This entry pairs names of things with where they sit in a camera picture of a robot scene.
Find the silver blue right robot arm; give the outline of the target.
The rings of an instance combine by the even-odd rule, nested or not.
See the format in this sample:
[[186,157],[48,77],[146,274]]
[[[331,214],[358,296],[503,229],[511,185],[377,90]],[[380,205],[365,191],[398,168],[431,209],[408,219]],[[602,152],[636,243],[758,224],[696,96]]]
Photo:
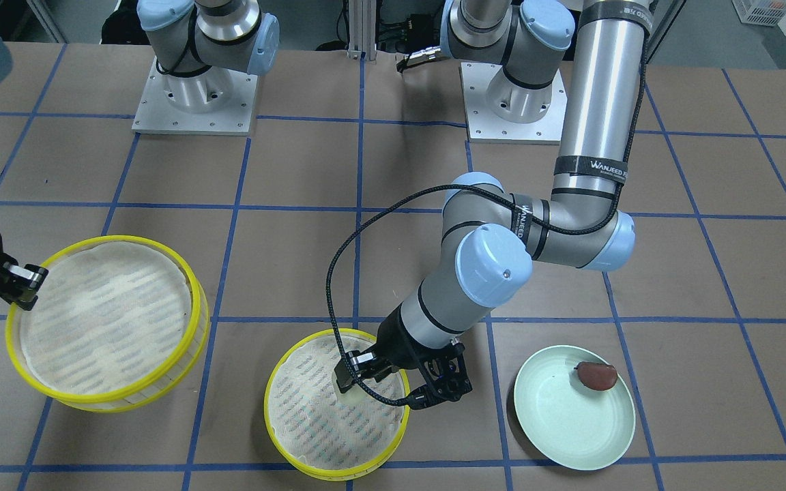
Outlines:
[[[268,74],[280,46],[277,18],[256,1],[140,1],[136,12],[155,51],[152,72],[164,84],[160,93],[184,114],[222,110],[232,74]],[[12,66],[0,37],[0,84]],[[47,274],[41,265],[20,265],[6,254],[0,233],[0,299],[31,310]]]

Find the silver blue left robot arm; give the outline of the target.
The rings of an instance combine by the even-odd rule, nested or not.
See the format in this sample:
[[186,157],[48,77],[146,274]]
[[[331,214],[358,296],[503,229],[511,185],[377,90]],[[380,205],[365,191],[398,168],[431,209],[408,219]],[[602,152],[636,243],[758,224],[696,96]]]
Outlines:
[[461,336],[528,282],[533,265],[613,271],[635,246],[620,211],[645,90],[654,1],[448,1],[441,50],[496,64],[495,112],[515,97],[549,96],[573,56],[557,155],[539,146],[478,145],[478,170],[442,187],[439,264],[380,324],[375,343],[347,351],[339,332],[332,389],[424,409],[471,391]]

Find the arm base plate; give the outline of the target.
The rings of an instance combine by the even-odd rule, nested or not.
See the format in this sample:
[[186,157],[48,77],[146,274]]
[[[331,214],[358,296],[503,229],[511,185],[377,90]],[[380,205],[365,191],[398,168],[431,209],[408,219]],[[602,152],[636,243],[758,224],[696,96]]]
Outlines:
[[259,76],[210,68],[192,78],[164,75],[151,62],[132,130],[138,134],[250,136]]
[[516,86],[502,66],[461,63],[467,131],[472,143],[559,144],[568,97],[560,71],[540,89]]

